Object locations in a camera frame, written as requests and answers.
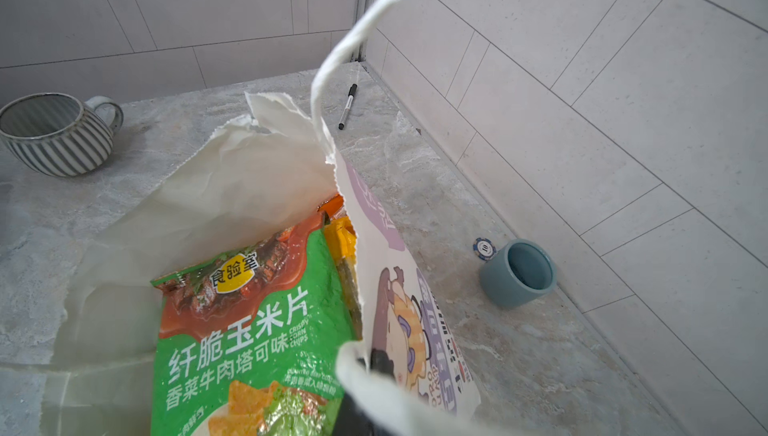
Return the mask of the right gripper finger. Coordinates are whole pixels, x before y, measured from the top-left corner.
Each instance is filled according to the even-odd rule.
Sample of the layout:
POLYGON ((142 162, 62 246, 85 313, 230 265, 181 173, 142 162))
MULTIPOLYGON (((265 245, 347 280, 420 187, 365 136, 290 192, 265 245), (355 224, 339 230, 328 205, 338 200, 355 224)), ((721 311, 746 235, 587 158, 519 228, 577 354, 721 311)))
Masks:
MULTIPOLYGON (((394 378, 394 363, 382 350, 373 349, 371 352, 372 370, 394 378)), ((332 430, 333 436, 390 436, 391 433, 373 423, 356 405, 353 399, 345 394, 341 400, 336 421, 332 430)))

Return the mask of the green corn chips bag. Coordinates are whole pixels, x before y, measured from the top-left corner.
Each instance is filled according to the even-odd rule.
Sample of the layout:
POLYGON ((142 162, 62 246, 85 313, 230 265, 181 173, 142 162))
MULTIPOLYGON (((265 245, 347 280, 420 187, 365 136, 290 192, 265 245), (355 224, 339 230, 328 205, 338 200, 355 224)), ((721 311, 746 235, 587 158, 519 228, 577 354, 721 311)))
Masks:
POLYGON ((329 435, 355 339, 323 229, 335 196, 300 223, 156 278, 154 435, 329 435))

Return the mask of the yellow snack bag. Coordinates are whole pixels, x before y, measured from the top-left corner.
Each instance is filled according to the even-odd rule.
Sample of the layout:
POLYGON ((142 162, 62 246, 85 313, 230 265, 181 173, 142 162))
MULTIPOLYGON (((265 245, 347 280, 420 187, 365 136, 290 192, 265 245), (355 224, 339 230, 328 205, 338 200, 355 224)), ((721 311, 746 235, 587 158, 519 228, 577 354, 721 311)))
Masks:
POLYGON ((356 275, 357 236, 348 216, 332 220, 324 236, 341 281, 342 297, 349 312, 357 340, 362 339, 362 311, 356 275))

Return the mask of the white printed paper bag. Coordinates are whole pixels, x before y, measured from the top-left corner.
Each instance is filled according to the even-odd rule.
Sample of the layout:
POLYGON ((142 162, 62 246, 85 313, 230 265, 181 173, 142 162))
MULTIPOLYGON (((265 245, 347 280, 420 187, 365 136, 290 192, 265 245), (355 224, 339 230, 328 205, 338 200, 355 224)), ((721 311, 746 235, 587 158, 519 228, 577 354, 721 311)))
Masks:
POLYGON ((333 73, 401 0, 376 0, 310 108, 251 93, 86 250, 44 435, 488 435, 426 278, 323 117, 333 73))

